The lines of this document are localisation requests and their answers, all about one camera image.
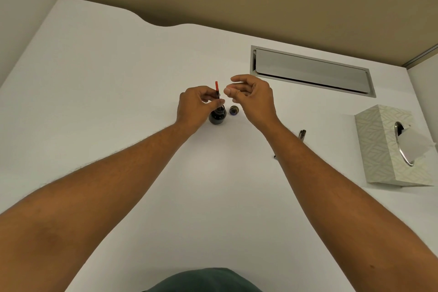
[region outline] white tissue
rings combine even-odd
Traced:
[[[399,136],[400,149],[409,162],[423,156],[435,146],[428,137],[421,134],[415,127],[404,129]]]

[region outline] person's left hand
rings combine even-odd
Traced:
[[[216,99],[216,90],[208,86],[189,88],[180,95],[177,123],[187,127],[191,134],[195,133],[207,120],[209,114],[225,100]]]

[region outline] green shirt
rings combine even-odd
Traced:
[[[261,292],[254,284],[226,268],[180,272],[145,292]]]

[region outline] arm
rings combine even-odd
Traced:
[[[269,84],[231,78],[224,93],[266,137],[304,213],[358,292],[438,291],[438,259],[379,202],[324,162],[277,118]]]
[[[42,187],[2,213],[1,290],[64,291],[179,147],[224,103],[215,95],[208,87],[188,89],[180,95],[175,124]]]

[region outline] person's left arm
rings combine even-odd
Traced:
[[[64,291],[179,147],[223,103],[209,87],[189,88],[180,95],[173,125],[36,190],[3,212],[1,290]]]

